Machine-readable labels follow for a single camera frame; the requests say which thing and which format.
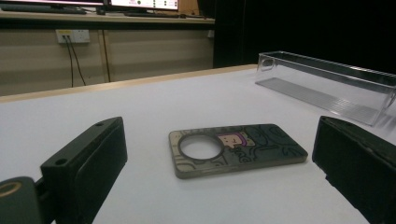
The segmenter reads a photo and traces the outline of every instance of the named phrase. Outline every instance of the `desk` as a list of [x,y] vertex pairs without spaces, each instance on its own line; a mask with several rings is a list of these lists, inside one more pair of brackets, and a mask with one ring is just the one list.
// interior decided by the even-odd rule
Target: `desk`
[[6,12],[0,10],[0,29],[95,29],[95,30],[213,30],[212,19],[168,19]]
[[[311,160],[319,117],[336,116],[255,85],[254,72],[246,65],[1,97],[0,179],[37,180],[39,165],[73,138],[122,116],[129,160],[96,224],[367,223]],[[176,178],[170,132],[255,123],[280,126],[308,152],[307,161]],[[357,124],[396,144],[395,123]]]

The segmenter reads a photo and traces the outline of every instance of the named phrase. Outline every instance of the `power outlet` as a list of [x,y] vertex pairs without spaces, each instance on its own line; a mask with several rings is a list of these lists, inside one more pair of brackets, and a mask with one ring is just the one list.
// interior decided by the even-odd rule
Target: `power outlet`
[[56,30],[58,43],[65,44],[65,38],[70,38],[72,43],[90,43],[90,32],[88,30]]

